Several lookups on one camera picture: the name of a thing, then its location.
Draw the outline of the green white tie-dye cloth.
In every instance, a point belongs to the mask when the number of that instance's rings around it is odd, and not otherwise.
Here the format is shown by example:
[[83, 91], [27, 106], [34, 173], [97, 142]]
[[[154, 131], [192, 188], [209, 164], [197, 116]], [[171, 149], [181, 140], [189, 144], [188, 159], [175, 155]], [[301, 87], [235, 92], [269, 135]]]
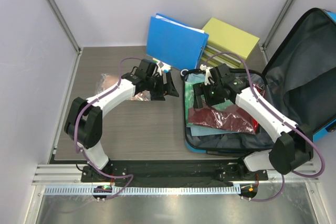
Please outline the green white tie-dye cloth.
[[[199, 83], [199, 81], [184, 83], [184, 107], [185, 107], [185, 119], [187, 123], [190, 123], [188, 120], [189, 109], [192, 108], [194, 104], [193, 85], [196, 83]], [[233, 105], [233, 103], [230, 100], [226, 100], [223, 103], [212, 106], [212, 108], [218, 111], [224, 111], [227, 107], [231, 105]]]

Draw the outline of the blue button shirt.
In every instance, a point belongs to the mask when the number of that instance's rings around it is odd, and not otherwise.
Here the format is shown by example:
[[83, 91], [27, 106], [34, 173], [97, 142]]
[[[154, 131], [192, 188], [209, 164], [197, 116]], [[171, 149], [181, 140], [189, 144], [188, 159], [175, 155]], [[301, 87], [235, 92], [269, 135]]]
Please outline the blue button shirt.
[[191, 136], [208, 136], [208, 135], [223, 135], [229, 133], [236, 133], [231, 131], [225, 131], [221, 129], [216, 129], [212, 127], [198, 126], [198, 125], [189, 125], [186, 127], [190, 130]]

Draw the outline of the maroon cloth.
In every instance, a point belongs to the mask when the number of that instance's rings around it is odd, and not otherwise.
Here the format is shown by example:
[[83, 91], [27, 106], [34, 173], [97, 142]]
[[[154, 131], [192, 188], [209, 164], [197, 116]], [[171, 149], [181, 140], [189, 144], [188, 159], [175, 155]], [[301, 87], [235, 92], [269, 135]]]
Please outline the maroon cloth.
[[224, 111], [208, 106], [201, 109], [191, 107], [188, 110], [187, 122], [229, 132], [248, 134], [256, 132], [253, 117], [236, 105], [230, 105]]

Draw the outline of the beige bra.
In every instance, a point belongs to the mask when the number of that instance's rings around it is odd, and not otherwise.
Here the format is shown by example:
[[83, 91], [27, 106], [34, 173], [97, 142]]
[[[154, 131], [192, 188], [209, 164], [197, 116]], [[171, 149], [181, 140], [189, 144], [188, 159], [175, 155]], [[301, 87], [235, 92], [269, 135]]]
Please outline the beige bra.
[[108, 93], [104, 99], [114, 98], [116, 95], [120, 94], [123, 98], [132, 101], [151, 101], [151, 95], [149, 91], [141, 91], [134, 94], [135, 86], [128, 80], [121, 80], [119, 83], [120, 76], [115, 74], [101, 75], [101, 80], [98, 81], [95, 90], [95, 96], [100, 97], [101, 94]]

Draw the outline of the red garment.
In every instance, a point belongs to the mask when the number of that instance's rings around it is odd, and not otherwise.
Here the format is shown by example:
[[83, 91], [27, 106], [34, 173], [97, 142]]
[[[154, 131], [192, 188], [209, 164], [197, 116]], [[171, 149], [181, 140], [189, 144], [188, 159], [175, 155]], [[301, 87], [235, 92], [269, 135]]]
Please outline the red garment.
[[[256, 83], [253, 83], [253, 87], [257, 90], [257, 93], [260, 94], [262, 97], [264, 97], [265, 95], [265, 89], [264, 89], [264, 86], [259, 86], [258, 84]], [[255, 134], [259, 132], [259, 123], [258, 121], [255, 119], [254, 116], [252, 116], [250, 113], [249, 113], [250, 117], [251, 117], [251, 121], [253, 123], [253, 129], [254, 129], [254, 132]]]

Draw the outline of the blue suitcase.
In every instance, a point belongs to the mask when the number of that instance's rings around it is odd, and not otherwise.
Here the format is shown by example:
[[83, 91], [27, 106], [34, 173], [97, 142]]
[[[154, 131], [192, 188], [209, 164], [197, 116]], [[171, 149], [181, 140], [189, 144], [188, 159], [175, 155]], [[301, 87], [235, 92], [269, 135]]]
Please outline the blue suitcase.
[[263, 72], [266, 100], [288, 118], [306, 124], [319, 140], [335, 130], [335, 13], [305, 12]]

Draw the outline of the light blue towel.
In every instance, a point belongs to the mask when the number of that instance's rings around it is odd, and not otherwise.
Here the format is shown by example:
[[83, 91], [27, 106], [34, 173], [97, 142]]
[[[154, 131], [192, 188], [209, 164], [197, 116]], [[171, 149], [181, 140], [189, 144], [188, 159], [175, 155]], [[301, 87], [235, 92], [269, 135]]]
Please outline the light blue towel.
[[186, 82], [189, 83], [206, 83], [206, 76], [202, 73], [191, 73], [187, 76]]

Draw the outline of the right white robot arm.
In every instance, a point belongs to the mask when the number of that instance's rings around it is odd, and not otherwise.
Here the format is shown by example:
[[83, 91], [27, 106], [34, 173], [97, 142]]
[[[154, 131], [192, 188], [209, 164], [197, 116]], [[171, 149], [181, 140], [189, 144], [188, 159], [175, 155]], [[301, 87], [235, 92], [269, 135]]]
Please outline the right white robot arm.
[[286, 175], [313, 158], [309, 127], [298, 125], [267, 102], [254, 87], [249, 73], [245, 78], [238, 78], [226, 65], [201, 65], [198, 70], [205, 75], [205, 80], [194, 85], [194, 108], [230, 100], [251, 115], [274, 143], [269, 150], [244, 157], [236, 168], [241, 179], [248, 180], [256, 171], [265, 169]]

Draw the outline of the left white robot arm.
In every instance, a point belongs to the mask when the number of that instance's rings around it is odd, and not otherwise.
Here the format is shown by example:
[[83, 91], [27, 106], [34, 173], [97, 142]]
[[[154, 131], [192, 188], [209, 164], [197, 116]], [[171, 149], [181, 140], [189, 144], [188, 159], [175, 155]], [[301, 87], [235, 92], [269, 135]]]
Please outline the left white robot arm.
[[103, 118], [120, 103], [143, 91], [148, 91], [153, 100], [164, 100], [166, 95], [178, 97], [171, 66], [156, 59], [142, 59], [130, 72], [121, 74], [111, 87], [87, 99], [77, 97], [71, 104], [64, 131], [100, 182], [117, 178], [101, 144]]

